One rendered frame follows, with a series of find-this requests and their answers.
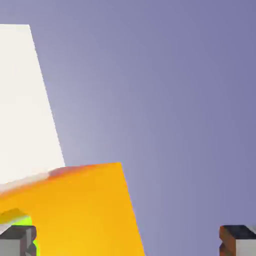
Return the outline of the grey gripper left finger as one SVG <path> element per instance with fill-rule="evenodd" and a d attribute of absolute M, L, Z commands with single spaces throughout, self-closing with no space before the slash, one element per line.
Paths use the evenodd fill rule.
<path fill-rule="evenodd" d="M 37 256 L 33 225 L 12 225 L 0 235 L 0 256 Z"/>

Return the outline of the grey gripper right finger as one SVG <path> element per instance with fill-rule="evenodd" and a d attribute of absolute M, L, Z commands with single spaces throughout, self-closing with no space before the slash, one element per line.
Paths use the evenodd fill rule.
<path fill-rule="evenodd" d="M 222 225 L 219 256 L 256 256 L 256 225 Z"/>

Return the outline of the small green cube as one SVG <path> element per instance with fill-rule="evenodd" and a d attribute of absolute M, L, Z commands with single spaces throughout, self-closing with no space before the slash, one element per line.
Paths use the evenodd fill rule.
<path fill-rule="evenodd" d="M 13 256 L 40 256 L 37 228 L 33 225 L 30 216 L 18 219 L 7 231 L 9 231 L 12 245 L 17 249 Z"/>

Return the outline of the large orange box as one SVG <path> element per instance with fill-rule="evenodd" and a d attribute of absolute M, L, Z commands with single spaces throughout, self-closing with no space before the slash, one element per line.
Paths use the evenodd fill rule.
<path fill-rule="evenodd" d="M 0 213 L 12 209 L 30 216 L 40 256 L 146 256 L 119 162 L 0 185 Z"/>

